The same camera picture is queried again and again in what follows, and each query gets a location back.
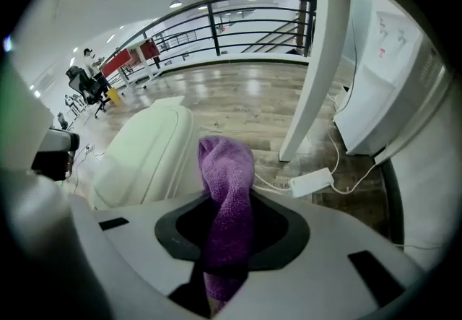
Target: metal handrail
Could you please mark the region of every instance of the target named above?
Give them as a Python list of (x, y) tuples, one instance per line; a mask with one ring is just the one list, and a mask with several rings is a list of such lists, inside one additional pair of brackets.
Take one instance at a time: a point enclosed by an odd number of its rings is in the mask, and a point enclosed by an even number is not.
[[(227, 1), (227, 0), (202, 0), (202, 1), (197, 1), (195, 3), (192, 3), (192, 4), (189, 4), (188, 6), (186, 7), (183, 7), (183, 8), (180, 8), (176, 11), (173, 11), (169, 14), (166, 14), (165, 16), (159, 18), (158, 20), (148, 24), (147, 26), (143, 27), (142, 29), (140, 29), (140, 31), (138, 31), (136, 34), (134, 34), (133, 36), (131, 36), (129, 39), (127, 39), (123, 44), (121, 44), (121, 46), (117, 47), (117, 49), (114, 51), (114, 53), (112, 53), (103, 63), (106, 64), (109, 60), (111, 60), (119, 51), (121, 51), (122, 49), (124, 49), (129, 43), (131, 43), (132, 41), (134, 41), (137, 37), (139, 37), (140, 35), (143, 35), (146, 33), (146, 31), (148, 30), (151, 30), (153, 27), (159, 25), (160, 23), (163, 23), (164, 21), (166, 20), (169, 20), (175, 16), (178, 16), (179, 14), (182, 14), (184, 12), (187, 12), (189, 10), (192, 10), (192, 9), (195, 9), (197, 7), (201, 7), (203, 5), (207, 5), (208, 6), (208, 13), (207, 14), (204, 14), (204, 15), (201, 15), (201, 16), (197, 16), (197, 17), (193, 17), (193, 18), (190, 18), (186, 21), (183, 21), (183, 22), (180, 22), (174, 26), (171, 26), (167, 29), (164, 29), (162, 32), (160, 33), (163, 33), (164, 31), (166, 30), (169, 30), (169, 29), (172, 29), (174, 27), (177, 27), (179, 25), (182, 25), (183, 23), (187, 23), (187, 22), (190, 22), (190, 21), (193, 21), (193, 20), (197, 20), (199, 18), (204, 18), (204, 17), (207, 17), (209, 16), (209, 19), (210, 19), (210, 15), (214, 15), (214, 14), (219, 14), (221, 12), (213, 12), (212, 11), (212, 4), (213, 3), (217, 3), (217, 2), (220, 2), (220, 1)], [(316, 0), (300, 0), (300, 1), (308, 1), (310, 2), (311, 4), (314, 4), (316, 3)], [(283, 9), (282, 7), (249, 7), (248, 9)], [(284, 20), (274, 20), (275, 22), (288, 22), (288, 21), (284, 21)], [(300, 24), (304, 24), (304, 25), (309, 25), (309, 23), (306, 23), (306, 22), (298, 22)], [(215, 29), (215, 26), (216, 25), (226, 25), (227, 23), (217, 23), (217, 24), (213, 24), (213, 28)], [(214, 29), (212, 30), (212, 37), (215, 39), (216, 38), (216, 32), (214, 32)], [(215, 49), (217, 50), (217, 54), (219, 55), (219, 49), (218, 47), (215, 47)]]

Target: black railing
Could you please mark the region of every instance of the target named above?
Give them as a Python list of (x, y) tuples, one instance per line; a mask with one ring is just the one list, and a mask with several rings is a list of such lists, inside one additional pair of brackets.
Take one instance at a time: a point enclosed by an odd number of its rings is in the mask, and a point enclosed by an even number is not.
[[(158, 65), (161, 62), (164, 64), (171, 63), (171, 60), (177, 57), (185, 57), (190, 56), (191, 54), (215, 50), (217, 56), (222, 54), (223, 48), (231, 48), (231, 47), (238, 47), (242, 46), (243, 51), (247, 48), (252, 46), (260, 46), (261, 49), (265, 46), (271, 47), (274, 49), (278, 46), (284, 46), (288, 48), (297, 49), (297, 51), (302, 52), (303, 56), (307, 56), (308, 52), (310, 51), (310, 44), (313, 36), (313, 29), (314, 29), (314, 16), (316, 10), (316, 0), (296, 0), (299, 1), (299, 8), (289, 8), (289, 7), (273, 7), (273, 6), (251, 6), (251, 7), (228, 7), (226, 9), (214, 7), (216, 3), (221, 1), (235, 1), (235, 0), (203, 0), (197, 3), (190, 4), (182, 9), (176, 10), (172, 13), (167, 14), (166, 16), (159, 18), (158, 20), (150, 23), (140, 31), (138, 31), (135, 35), (131, 36), (127, 41), (125, 41), (119, 48), (115, 50), (111, 56), (108, 57), (106, 60), (109, 61), (112, 59), (119, 51), (123, 50), (126, 46), (128, 46), (131, 42), (137, 39), (139, 36), (143, 36), (144, 38), (152, 38), (156, 43), (157, 47), (160, 51), (160, 57), (157, 59), (156, 64)], [(206, 9), (197, 10), (199, 7), (206, 7)], [(255, 12), (261, 9), (271, 9), (271, 10), (279, 10), (279, 11), (288, 11), (288, 12), (295, 12), (297, 17), (294, 18), (294, 15), (288, 20), (282, 18), (268, 18), (268, 19), (257, 19), (257, 18), (242, 18), (241, 20), (231, 20), (229, 19), (227, 22), (223, 21), (223, 18), (226, 19), (227, 15), (233, 13), (246, 13), (246, 12)], [(199, 13), (199, 15), (194, 16), (192, 18), (185, 18), (182, 22), (176, 23), (172, 26), (169, 26), (161, 31), (155, 31), (151, 33), (151, 30), (155, 30), (156, 26), (163, 22), (167, 22), (171, 20), (173, 17), (176, 17), (180, 14), (184, 14), (186, 12), (195, 11)], [(204, 20), (205, 25), (199, 25), (195, 28), (190, 28), (184, 31), (180, 31), (173, 33), (172, 35), (167, 35), (169, 30), (175, 29), (177, 27), (182, 26), (184, 24), (198, 21), (200, 19)], [(274, 30), (270, 30), (266, 28), (265, 30), (249, 30), (249, 31), (236, 31), (236, 32), (229, 32), (227, 33), (224, 31), (226, 26), (231, 26), (235, 24), (243, 24), (243, 23), (259, 23), (259, 22), (283, 22), (285, 25), (293, 25), (293, 28), (288, 29), (288, 31), (279, 31), (281, 26)], [(262, 39), (257, 40), (255, 43), (246, 43), (243, 42), (233, 42), (226, 44), (224, 41), (220, 42), (222, 39), (226, 39), (233, 35), (249, 35), (249, 34), (266, 34), (271, 35), (275, 34), (275, 36), (283, 36), (287, 35), (288, 38), (284, 39), (283, 42), (278, 43), (278, 39), (271, 39), (270, 41), (264, 42)], [(193, 47), (191, 50), (181, 51), (178, 54), (175, 54), (175, 50), (177, 48), (186, 46), (192, 43), (198, 43), (200, 41), (209, 40), (210, 45), (207, 47), (196, 46)], [(288, 43), (290, 40), (296, 40), (295, 43)]]

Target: black chair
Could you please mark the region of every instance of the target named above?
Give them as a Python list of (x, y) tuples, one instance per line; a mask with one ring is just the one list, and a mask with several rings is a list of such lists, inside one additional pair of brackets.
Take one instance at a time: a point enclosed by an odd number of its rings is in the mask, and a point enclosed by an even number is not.
[(84, 98), (84, 101), (87, 104), (100, 104), (95, 112), (95, 118), (98, 118), (97, 113), (100, 110), (106, 112), (104, 106), (110, 100), (110, 98), (103, 100), (101, 97), (104, 90), (101, 84), (99, 84), (94, 79), (90, 79), (85, 73), (85, 70), (77, 66), (72, 66), (70, 69), (68, 69), (66, 76), (69, 78), (70, 88), (78, 92)]

